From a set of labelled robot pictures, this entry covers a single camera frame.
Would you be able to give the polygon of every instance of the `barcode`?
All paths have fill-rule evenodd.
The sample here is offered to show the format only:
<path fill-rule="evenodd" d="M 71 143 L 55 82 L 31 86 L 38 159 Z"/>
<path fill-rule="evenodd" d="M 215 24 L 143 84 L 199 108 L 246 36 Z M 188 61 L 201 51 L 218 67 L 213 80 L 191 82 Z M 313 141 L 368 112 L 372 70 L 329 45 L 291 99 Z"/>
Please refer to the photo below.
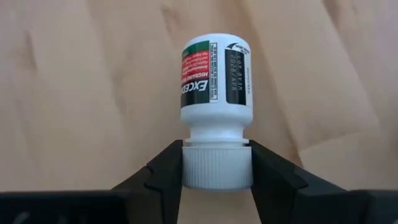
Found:
<path fill-rule="evenodd" d="M 217 100 L 217 43 L 210 44 L 210 99 Z"/>

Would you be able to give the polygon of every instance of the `wood grain surface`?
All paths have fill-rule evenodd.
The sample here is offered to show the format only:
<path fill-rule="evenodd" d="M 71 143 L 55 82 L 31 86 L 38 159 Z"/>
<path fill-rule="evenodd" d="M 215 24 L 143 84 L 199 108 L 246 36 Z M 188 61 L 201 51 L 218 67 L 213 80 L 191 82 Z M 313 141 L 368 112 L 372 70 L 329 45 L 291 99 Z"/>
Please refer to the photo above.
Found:
<path fill-rule="evenodd" d="M 247 138 L 349 189 L 398 188 L 393 8 L 387 0 L 2 0 L 0 190 L 108 189 L 187 138 L 180 53 L 211 32 L 251 46 Z M 259 219 L 250 191 L 184 189 L 179 222 Z"/>

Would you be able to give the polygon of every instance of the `white ridged cap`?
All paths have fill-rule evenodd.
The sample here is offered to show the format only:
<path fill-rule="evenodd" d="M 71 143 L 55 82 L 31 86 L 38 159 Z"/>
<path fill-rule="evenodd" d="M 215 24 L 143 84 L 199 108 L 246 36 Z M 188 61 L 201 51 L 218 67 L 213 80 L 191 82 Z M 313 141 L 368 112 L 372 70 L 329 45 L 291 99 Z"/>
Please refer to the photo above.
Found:
<path fill-rule="evenodd" d="M 251 147 L 183 147 L 183 185 L 234 191 L 253 183 Z"/>

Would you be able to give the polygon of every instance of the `pill bottle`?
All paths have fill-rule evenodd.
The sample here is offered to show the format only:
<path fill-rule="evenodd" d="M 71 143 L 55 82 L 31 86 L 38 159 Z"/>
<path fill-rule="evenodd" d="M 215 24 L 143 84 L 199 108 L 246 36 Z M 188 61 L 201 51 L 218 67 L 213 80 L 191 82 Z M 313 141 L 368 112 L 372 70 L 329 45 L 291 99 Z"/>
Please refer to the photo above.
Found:
<path fill-rule="evenodd" d="M 183 185 L 234 191 L 252 185 L 251 148 L 243 130 L 253 119 L 251 49 L 230 34 L 207 34 L 182 52 Z"/>

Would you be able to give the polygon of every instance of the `excedrin label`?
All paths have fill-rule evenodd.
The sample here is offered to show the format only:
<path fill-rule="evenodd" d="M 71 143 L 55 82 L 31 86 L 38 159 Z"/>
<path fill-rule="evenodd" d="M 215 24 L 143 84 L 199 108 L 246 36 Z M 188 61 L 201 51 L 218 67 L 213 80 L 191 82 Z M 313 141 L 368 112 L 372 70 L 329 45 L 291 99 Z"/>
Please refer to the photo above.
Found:
<path fill-rule="evenodd" d="M 217 100 L 217 43 L 203 41 L 182 52 L 181 107 Z"/>

